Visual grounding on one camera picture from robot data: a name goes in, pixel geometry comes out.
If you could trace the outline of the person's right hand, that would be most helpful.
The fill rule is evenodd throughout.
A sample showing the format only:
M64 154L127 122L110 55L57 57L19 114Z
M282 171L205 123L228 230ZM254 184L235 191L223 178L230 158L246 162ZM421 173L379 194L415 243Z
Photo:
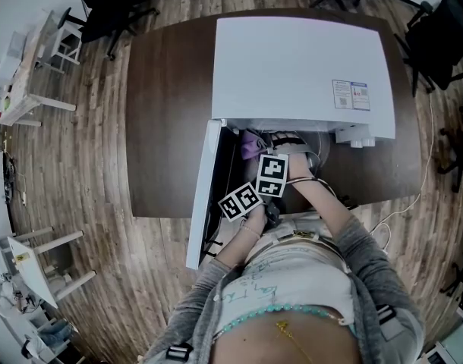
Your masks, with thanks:
M297 152L288 156L288 181L302 178L314 178L304 152Z

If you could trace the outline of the person's left hand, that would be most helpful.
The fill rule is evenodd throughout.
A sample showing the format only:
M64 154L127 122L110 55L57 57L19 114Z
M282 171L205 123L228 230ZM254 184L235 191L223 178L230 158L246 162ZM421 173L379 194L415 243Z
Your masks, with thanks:
M264 204L258 205L248 214L244 225L251 230L262 233L267 223L266 210Z

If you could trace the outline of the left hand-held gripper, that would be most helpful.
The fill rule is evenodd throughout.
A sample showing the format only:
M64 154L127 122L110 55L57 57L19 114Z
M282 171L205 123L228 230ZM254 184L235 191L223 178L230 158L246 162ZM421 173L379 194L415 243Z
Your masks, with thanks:
M233 190L219 200L218 206L229 222L247 217L257 206L264 206L266 227L275 228L281 222L279 207L275 204L275 197L269 194L258 193L251 182L247 182Z

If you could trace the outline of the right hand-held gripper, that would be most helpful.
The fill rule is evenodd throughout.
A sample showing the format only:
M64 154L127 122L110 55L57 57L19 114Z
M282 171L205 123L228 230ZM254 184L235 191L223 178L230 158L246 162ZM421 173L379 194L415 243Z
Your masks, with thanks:
M260 155L256 191L262 196L282 196L288 181L289 156L304 153L310 167L318 164L320 157L295 132L276 131L269 136L272 148Z

